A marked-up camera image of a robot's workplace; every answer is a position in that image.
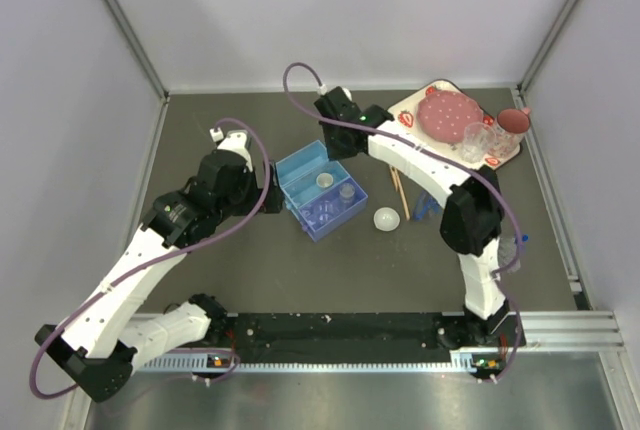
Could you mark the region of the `white evaporating dish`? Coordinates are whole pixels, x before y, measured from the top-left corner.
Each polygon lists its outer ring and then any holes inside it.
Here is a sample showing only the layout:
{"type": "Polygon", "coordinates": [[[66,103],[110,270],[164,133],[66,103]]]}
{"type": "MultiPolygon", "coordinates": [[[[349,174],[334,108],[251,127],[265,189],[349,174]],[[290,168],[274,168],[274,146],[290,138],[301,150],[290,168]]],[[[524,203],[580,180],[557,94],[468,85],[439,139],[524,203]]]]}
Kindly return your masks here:
{"type": "Polygon", "coordinates": [[[396,210],[390,207],[381,207],[373,215],[376,229],[383,232],[391,232],[398,228],[401,219],[396,210]]]}

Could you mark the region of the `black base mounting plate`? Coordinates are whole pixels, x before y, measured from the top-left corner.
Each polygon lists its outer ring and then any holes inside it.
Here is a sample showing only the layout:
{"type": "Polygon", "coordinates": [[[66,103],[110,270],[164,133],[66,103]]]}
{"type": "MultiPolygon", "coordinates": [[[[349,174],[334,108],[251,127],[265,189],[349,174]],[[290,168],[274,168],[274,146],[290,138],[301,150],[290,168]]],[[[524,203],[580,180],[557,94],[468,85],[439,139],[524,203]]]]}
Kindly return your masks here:
{"type": "Polygon", "coordinates": [[[516,319],[483,324],[465,313],[241,313],[214,325],[211,342],[244,364],[440,363],[464,347],[516,340],[516,319]]]}

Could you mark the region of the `pink dotted plate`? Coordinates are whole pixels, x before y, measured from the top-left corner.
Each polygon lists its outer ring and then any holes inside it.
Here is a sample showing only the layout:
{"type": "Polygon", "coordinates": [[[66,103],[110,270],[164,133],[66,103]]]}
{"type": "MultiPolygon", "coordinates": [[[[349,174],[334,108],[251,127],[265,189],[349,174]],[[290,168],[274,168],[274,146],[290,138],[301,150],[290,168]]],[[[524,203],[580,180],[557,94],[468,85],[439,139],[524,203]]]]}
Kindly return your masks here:
{"type": "Polygon", "coordinates": [[[463,140],[465,128],[483,122],[484,113],[477,102],[459,92],[436,90],[418,104],[416,120],[420,129],[431,139],[458,144],[463,140]]]}

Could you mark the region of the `pink strawberry mug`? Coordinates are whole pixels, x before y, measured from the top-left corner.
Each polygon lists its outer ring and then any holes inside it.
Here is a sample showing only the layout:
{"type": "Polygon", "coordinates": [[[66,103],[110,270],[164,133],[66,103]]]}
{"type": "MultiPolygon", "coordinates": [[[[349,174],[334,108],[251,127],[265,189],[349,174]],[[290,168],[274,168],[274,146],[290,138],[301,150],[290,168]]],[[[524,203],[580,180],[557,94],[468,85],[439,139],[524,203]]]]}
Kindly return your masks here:
{"type": "Polygon", "coordinates": [[[531,119],[531,109],[505,109],[502,110],[492,125],[495,141],[489,154],[496,158],[506,158],[520,145],[528,132],[531,119]]]}

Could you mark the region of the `clear drinking glass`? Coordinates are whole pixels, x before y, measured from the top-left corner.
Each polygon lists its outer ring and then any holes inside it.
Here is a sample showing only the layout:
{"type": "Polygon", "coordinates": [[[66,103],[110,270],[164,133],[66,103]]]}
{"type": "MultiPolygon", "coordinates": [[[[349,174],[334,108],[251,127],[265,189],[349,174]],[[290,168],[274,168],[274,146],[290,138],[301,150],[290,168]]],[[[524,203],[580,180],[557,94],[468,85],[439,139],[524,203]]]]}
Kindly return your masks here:
{"type": "Polygon", "coordinates": [[[469,124],[463,135],[460,157],[463,161],[474,164],[480,162],[495,142],[493,128],[482,122],[469,124]]]}

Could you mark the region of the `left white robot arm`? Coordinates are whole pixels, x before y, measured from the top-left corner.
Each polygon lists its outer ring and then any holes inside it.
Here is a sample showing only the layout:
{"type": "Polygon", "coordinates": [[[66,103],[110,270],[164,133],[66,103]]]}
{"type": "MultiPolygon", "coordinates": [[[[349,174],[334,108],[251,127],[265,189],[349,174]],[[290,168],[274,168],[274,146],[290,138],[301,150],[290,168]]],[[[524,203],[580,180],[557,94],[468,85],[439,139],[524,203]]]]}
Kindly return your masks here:
{"type": "Polygon", "coordinates": [[[185,344],[216,346],[226,337],[227,312],[212,296],[196,294],[143,324],[131,319],[151,291],[184,258],[220,240],[231,217],[247,222],[282,210],[276,165],[266,162],[258,185],[245,150],[217,149],[179,190],[158,197],[129,246],[91,296],[58,325],[35,335],[48,355],[93,402],[111,399],[141,367],[185,344]]]}

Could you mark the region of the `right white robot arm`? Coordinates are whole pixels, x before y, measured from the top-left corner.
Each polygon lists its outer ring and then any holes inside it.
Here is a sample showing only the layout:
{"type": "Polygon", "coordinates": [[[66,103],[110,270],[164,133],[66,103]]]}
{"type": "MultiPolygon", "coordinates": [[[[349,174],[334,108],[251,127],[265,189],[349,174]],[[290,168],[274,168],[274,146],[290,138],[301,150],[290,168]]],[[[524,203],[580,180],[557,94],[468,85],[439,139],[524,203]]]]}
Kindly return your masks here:
{"type": "Polygon", "coordinates": [[[398,170],[436,199],[443,209],[440,235],[460,261],[469,338],[487,346],[504,330],[497,315],[506,310],[499,289],[498,244],[504,218],[495,171],[470,170],[430,150],[387,110],[365,110],[342,87],[318,89],[324,142],[331,160],[366,154],[398,170]]]}

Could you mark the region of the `light blue drawer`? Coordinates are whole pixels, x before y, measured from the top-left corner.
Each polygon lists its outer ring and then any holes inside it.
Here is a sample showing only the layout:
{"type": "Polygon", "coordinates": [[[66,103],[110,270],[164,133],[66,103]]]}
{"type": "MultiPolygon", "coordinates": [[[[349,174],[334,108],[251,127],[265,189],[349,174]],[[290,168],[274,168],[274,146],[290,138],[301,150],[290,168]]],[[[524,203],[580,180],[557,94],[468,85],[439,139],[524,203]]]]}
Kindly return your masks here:
{"type": "Polygon", "coordinates": [[[325,145],[316,140],[276,163],[279,183],[288,185],[327,161],[325,145]]]}
{"type": "Polygon", "coordinates": [[[347,177],[348,172],[340,163],[328,161],[303,177],[284,186],[288,205],[291,208],[301,208],[305,204],[331,190],[335,185],[341,183],[347,177]],[[333,175],[334,184],[330,188],[321,189],[316,185],[316,177],[322,172],[328,172],[333,175]]]}

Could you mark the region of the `purple drawer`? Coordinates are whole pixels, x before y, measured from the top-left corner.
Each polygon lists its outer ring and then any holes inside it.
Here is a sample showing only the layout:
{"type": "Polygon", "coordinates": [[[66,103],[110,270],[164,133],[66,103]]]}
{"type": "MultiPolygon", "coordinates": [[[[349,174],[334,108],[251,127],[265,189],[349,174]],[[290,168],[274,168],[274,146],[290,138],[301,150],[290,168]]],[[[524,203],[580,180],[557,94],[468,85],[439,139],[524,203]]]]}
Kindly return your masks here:
{"type": "Polygon", "coordinates": [[[302,229],[318,242],[363,211],[367,193],[347,179],[297,210],[302,229]]]}

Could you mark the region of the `clear glass dish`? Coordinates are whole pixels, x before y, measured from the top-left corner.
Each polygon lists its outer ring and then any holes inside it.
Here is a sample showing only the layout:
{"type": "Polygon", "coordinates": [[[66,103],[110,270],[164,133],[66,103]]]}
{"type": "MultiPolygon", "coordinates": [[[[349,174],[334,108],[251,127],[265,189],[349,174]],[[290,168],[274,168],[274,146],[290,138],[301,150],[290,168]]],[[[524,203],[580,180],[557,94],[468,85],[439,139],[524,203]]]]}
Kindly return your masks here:
{"type": "Polygon", "coordinates": [[[303,207],[301,213],[310,227],[318,229],[335,218],[337,209],[330,200],[318,200],[303,207]]]}

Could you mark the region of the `wooden tongs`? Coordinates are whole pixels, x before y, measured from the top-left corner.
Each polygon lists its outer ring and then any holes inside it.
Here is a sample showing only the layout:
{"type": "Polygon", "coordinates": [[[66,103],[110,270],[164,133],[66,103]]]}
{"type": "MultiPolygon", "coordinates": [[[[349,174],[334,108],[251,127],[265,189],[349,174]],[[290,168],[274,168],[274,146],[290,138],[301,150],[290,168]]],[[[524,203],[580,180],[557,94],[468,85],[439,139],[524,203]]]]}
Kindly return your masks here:
{"type": "Polygon", "coordinates": [[[399,172],[397,171],[396,168],[390,166],[389,167],[390,173],[391,173],[391,178],[394,184],[394,188],[396,190],[396,192],[398,193],[400,200],[401,200],[401,204],[402,204],[402,208],[403,208],[403,213],[404,216],[406,218],[407,221],[409,221],[411,219],[411,214],[409,211],[409,206],[408,206],[408,202],[407,202],[407,198],[404,192],[404,188],[402,185],[402,181],[400,179],[400,175],[399,172]]]}

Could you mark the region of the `clear acrylic test tube rack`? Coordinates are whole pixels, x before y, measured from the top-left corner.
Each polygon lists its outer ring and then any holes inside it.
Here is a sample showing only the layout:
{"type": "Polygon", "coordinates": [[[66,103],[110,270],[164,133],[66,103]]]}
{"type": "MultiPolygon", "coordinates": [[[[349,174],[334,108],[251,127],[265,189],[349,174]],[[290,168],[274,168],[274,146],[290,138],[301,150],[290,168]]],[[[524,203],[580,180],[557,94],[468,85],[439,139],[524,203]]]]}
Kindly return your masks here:
{"type": "Polygon", "coordinates": [[[520,259],[516,257],[518,248],[518,239],[515,236],[503,236],[500,238],[497,253],[500,269],[504,269],[510,263],[512,263],[512,266],[508,269],[510,273],[517,272],[521,268],[520,259]]]}

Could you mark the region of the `small white crucible cup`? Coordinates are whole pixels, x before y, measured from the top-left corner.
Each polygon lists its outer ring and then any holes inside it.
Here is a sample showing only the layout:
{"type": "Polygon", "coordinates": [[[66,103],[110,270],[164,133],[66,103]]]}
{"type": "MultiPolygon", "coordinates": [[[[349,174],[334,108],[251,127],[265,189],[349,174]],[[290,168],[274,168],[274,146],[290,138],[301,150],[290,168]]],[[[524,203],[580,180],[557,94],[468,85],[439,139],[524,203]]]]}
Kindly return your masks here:
{"type": "Polygon", "coordinates": [[[330,188],[334,184],[334,177],[331,173],[322,172],[316,177],[316,185],[321,189],[330,188]]]}

